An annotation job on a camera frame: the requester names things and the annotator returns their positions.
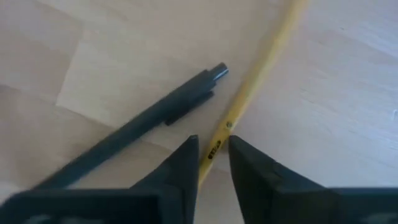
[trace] yellow pencil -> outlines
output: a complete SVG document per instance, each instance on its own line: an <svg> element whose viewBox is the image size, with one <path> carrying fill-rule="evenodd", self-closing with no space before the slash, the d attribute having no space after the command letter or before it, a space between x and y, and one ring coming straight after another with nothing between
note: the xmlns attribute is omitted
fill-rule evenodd
<svg viewBox="0 0 398 224"><path fill-rule="evenodd" d="M255 66L249 72L247 80L240 87L229 111L217 127L216 133L208 145L205 156L199 167L199 188L209 173L218 150L229 138L240 117L245 112L254 94L257 92L262 81L275 65L284 45L290 37L295 21L307 5L307 0L292 0L292 5L284 18L282 25L276 35L272 38L271 47L261 55Z"/></svg>

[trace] floor plank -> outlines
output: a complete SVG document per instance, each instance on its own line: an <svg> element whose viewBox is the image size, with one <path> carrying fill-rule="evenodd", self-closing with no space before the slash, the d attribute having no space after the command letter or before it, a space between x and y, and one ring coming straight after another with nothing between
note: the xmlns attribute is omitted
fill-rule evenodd
<svg viewBox="0 0 398 224"><path fill-rule="evenodd" d="M202 70L227 64L231 73L213 99L144 136L169 149L191 134L207 142L284 8L259 0L42 2L85 23L57 104L107 125L121 126Z"/></svg>
<svg viewBox="0 0 398 224"><path fill-rule="evenodd" d="M0 1L0 83L55 101L81 23L36 1Z"/></svg>
<svg viewBox="0 0 398 224"><path fill-rule="evenodd" d="M37 184L112 131L7 86L0 86L0 105L0 179L22 189Z"/></svg>
<svg viewBox="0 0 398 224"><path fill-rule="evenodd" d="M397 186L396 9L314 1L236 134L326 186Z"/></svg>

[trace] wooden surface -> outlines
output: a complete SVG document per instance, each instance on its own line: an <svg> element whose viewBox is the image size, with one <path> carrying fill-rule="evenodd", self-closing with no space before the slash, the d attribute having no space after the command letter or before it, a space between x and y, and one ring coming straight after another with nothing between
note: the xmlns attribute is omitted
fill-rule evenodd
<svg viewBox="0 0 398 224"><path fill-rule="evenodd" d="M231 73L211 101L77 187L134 183L189 134L207 142L287 3L0 0L0 197L34 185L224 61ZM235 133L327 186L397 186L397 11L394 0L311 0ZM226 158L219 168L228 170ZM128 166L142 169L107 172ZM220 200L229 202L231 183L221 185L228 173L214 175L207 187L225 186ZM215 217L206 208L212 194L199 210ZM235 207L217 209L235 211L233 200Z"/></svg>
<svg viewBox="0 0 398 224"><path fill-rule="evenodd" d="M236 134L327 186L398 186L397 10L312 1Z"/></svg>

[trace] wooden floor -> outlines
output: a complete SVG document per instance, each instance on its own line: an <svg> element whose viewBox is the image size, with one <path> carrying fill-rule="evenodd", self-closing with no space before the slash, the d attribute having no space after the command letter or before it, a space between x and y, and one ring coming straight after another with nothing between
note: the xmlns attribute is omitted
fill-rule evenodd
<svg viewBox="0 0 398 224"><path fill-rule="evenodd" d="M0 198L225 62L211 101L75 187L131 185L191 134L205 146L289 2L0 0ZM395 0L310 0L235 133L325 186L397 186L396 12ZM242 223L225 153L216 168L197 222Z"/></svg>

